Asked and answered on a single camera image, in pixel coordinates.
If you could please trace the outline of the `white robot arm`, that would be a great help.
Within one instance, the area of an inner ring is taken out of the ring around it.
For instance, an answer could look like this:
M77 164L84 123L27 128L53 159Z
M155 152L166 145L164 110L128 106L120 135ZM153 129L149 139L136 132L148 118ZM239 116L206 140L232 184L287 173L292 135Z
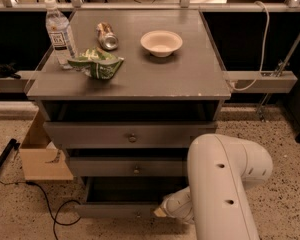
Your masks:
M154 214L193 224L197 240L260 240L245 190L272 169L269 152L256 142L201 135L188 150L188 186L166 196Z

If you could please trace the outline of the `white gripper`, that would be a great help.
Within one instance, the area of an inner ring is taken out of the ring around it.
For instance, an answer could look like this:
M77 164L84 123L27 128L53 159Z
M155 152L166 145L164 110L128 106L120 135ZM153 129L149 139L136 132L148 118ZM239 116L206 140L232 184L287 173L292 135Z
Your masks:
M159 218L164 218L164 217L175 218L177 209L178 209L178 202L173 197L173 195L170 194L164 197L160 207L157 207L153 211L153 213L155 214L156 217Z

